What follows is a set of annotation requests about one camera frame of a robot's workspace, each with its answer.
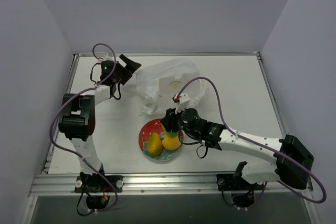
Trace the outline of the yellow fake fruit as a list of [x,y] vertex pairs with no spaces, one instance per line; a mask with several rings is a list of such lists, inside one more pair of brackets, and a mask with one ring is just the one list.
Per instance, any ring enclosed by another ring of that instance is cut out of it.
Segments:
[[181,146],[181,142],[179,140],[179,136],[170,137],[168,135],[164,135],[162,140],[162,145],[166,150],[174,151]]

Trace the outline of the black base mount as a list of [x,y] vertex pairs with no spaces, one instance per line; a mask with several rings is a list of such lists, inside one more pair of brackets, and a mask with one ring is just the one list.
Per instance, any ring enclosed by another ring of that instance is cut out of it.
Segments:
[[77,209],[86,210],[105,210],[113,203],[109,193],[121,193],[124,184],[122,175],[105,175],[109,181],[107,183],[97,174],[87,175],[80,173],[76,178],[74,192],[80,195]]
[[224,203],[247,211],[256,204],[266,189],[266,183],[249,184],[242,178],[234,178],[233,174],[217,174],[217,187]]

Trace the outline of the yellow green fake mango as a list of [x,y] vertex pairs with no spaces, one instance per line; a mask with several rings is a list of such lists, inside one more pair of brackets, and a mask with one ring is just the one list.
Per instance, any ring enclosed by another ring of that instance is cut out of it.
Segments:
[[153,132],[147,140],[147,150],[151,156],[158,156],[162,152],[163,145],[159,133]]

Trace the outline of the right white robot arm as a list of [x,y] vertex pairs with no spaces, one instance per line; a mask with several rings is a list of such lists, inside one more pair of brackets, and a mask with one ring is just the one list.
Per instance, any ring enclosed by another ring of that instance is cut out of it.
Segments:
[[244,189],[258,182],[280,181],[294,189],[306,189],[314,157],[292,135],[267,138],[231,131],[223,124],[202,119],[196,109],[176,112],[168,109],[160,120],[166,133],[183,131],[207,148],[234,151],[262,159],[261,163],[243,162],[236,168],[233,182]]

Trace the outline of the red plate blue flower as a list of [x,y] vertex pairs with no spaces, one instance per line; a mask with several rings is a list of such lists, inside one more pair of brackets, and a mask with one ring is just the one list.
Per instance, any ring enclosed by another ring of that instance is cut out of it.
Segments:
[[146,123],[142,129],[140,130],[139,133],[139,138],[138,138],[138,144],[141,152],[144,154],[144,156],[149,159],[152,162],[155,163],[166,163],[170,162],[173,159],[175,159],[181,152],[182,150],[182,142],[183,142],[183,133],[179,132],[179,140],[181,142],[180,148],[174,150],[174,151],[169,151],[166,150],[164,147],[162,149],[162,152],[158,156],[151,156],[147,150],[147,140],[149,138],[149,135],[153,132],[159,133],[161,141],[163,140],[164,137],[164,132],[162,129],[162,125],[160,122],[160,119],[154,119],[152,121],[149,121]]

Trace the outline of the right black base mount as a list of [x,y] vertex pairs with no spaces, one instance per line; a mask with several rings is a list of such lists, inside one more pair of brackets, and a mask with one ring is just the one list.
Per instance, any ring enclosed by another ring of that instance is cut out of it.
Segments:
[[256,204],[266,189],[266,183],[249,184],[242,178],[234,178],[233,174],[217,174],[217,187],[224,203],[247,211]]

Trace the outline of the white plastic bag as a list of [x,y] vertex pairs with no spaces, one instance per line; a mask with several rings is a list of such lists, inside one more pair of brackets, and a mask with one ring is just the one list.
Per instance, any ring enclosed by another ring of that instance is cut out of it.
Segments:
[[142,98],[141,111],[148,115],[165,114],[175,107],[172,98],[200,71],[192,60],[175,58],[145,67],[135,73],[136,90]]

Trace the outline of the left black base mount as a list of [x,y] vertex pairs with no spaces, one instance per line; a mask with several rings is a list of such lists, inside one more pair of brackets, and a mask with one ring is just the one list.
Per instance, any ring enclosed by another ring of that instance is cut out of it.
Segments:
[[113,203],[109,193],[121,193],[124,184],[122,175],[105,175],[109,181],[107,183],[97,174],[87,175],[80,173],[76,178],[74,192],[80,195],[77,209],[86,210],[105,210]]

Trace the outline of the aluminium front rail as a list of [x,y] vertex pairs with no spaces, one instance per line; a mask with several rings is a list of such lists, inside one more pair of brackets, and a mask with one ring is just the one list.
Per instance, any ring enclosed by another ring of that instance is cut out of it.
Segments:
[[[216,172],[124,173],[116,183],[124,195],[182,195],[220,193]],[[74,196],[78,175],[41,174],[33,179],[30,196]]]

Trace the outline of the green fake fruit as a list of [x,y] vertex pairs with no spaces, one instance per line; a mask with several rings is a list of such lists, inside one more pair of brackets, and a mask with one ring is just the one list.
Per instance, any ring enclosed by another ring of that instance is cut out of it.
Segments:
[[167,137],[174,138],[174,137],[177,137],[179,135],[179,131],[177,131],[177,132],[168,131],[168,130],[166,130],[166,128],[163,125],[162,125],[162,129],[163,129],[164,134]]

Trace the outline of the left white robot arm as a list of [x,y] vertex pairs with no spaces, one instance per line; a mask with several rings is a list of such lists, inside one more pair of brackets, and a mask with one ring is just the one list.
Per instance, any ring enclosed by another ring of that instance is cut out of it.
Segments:
[[66,93],[59,115],[58,130],[73,144],[80,163],[80,173],[90,175],[87,186],[94,192],[102,191],[106,185],[105,177],[97,174],[103,173],[103,166],[93,142],[96,126],[95,106],[114,98],[114,94],[120,91],[120,85],[126,84],[141,67],[140,63],[123,54],[119,59],[125,66],[111,57],[104,57],[103,61],[98,63],[101,67],[100,82],[96,83],[92,90],[80,95]]

